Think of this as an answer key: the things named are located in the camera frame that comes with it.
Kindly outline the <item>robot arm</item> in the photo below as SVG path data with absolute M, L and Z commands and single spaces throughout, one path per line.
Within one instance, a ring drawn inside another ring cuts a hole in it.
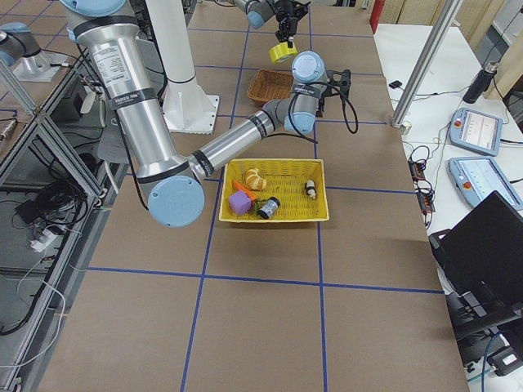
M 181 3 L 149 1 L 146 6 L 168 78 L 163 100 L 154 91 L 138 50 L 138 23 L 129 2 L 64 2 L 69 35 L 89 50 L 124 139 L 133 148 L 139 164 L 136 183 L 147 197 L 149 213 L 158 223 L 178 228 L 193 223 L 203 210 L 202 179 L 280 127 L 299 136 L 312 131 L 327 73 L 317 53 L 298 54 L 289 98 L 271 100 L 238 126 L 184 156 L 176 151 L 172 131 L 210 119 L 218 99 L 205 94 L 196 81 Z
M 229 4 L 238 7 L 255 29 L 261 28 L 274 16 L 278 22 L 275 36 L 280 43 L 294 48 L 293 37 L 297 33 L 298 22 L 308 13 L 311 3 L 292 0 L 231 0 Z

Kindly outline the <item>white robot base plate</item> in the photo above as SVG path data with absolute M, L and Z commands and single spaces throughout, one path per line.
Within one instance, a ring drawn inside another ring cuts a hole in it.
M 220 97 L 184 96 L 181 92 L 165 98 L 163 116 L 170 132 L 210 135 L 217 118 Z

